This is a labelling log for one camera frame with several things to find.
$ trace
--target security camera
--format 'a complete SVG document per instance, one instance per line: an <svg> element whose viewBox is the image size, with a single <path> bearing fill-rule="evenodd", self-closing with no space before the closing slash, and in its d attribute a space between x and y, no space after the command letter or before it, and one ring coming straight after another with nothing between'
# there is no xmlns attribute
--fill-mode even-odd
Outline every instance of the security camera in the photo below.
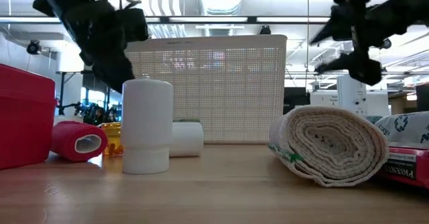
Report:
<svg viewBox="0 0 429 224"><path fill-rule="evenodd" d="M379 47L379 49L389 49L391 48L391 41L389 39L385 39L383 41L383 45L381 47Z"/></svg>
<svg viewBox="0 0 429 224"><path fill-rule="evenodd" d="M40 42L38 40L30 41L27 46L27 53L32 55L38 55L42 52L42 47L40 47Z"/></svg>
<svg viewBox="0 0 429 224"><path fill-rule="evenodd" d="M259 34L271 34L269 25L263 25Z"/></svg>

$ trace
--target white roll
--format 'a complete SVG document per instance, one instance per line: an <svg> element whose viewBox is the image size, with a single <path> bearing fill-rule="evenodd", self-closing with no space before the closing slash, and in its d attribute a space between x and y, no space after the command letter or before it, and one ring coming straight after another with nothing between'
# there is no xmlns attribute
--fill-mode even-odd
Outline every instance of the white roll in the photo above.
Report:
<svg viewBox="0 0 429 224"><path fill-rule="evenodd" d="M204 133L201 123L173 123L173 143L170 157L191 157L201 155Z"/></svg>
<svg viewBox="0 0 429 224"><path fill-rule="evenodd" d="M153 174L168 170L173 86L160 80L128 80L123 84L122 100L122 171Z"/></svg>

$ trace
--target ceiling light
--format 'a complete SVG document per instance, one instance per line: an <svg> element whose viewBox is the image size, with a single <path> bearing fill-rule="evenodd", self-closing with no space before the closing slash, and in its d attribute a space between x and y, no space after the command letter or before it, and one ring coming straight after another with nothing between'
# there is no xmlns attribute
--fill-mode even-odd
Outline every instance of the ceiling light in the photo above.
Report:
<svg viewBox="0 0 429 224"><path fill-rule="evenodd" d="M56 17L0 17L0 23L61 23Z"/></svg>
<svg viewBox="0 0 429 224"><path fill-rule="evenodd" d="M171 17L170 22L227 22L227 23L240 23L246 22L247 17L230 17L230 16L217 16L217 17Z"/></svg>
<svg viewBox="0 0 429 224"><path fill-rule="evenodd" d="M146 22L148 23L159 23L161 19L159 17L146 17Z"/></svg>
<svg viewBox="0 0 429 224"><path fill-rule="evenodd" d="M258 17L256 22L270 23L326 23L329 17Z"/></svg>
<svg viewBox="0 0 429 224"><path fill-rule="evenodd" d="M242 25L197 25L197 30L244 30Z"/></svg>
<svg viewBox="0 0 429 224"><path fill-rule="evenodd" d="M407 96L407 101L416 101L417 100L417 95L408 95Z"/></svg>

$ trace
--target red foam roll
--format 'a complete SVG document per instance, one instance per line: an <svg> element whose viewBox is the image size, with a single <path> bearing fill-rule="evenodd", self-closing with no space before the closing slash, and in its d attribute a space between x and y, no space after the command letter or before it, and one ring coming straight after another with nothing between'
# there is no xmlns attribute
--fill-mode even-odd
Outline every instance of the red foam roll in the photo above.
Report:
<svg viewBox="0 0 429 224"><path fill-rule="evenodd" d="M100 128L86 123L62 121L52 130L51 151L73 162L94 158L107 145L107 137Z"/></svg>

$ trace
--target beige rolled fabric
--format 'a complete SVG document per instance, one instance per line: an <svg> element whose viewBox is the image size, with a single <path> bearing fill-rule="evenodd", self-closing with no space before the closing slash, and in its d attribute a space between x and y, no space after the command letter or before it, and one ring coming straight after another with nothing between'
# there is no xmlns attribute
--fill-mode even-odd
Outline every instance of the beige rolled fabric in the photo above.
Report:
<svg viewBox="0 0 429 224"><path fill-rule="evenodd" d="M269 130L269 148L295 174L321 186L355 186L387 161L385 136L369 121L336 107L298 107Z"/></svg>

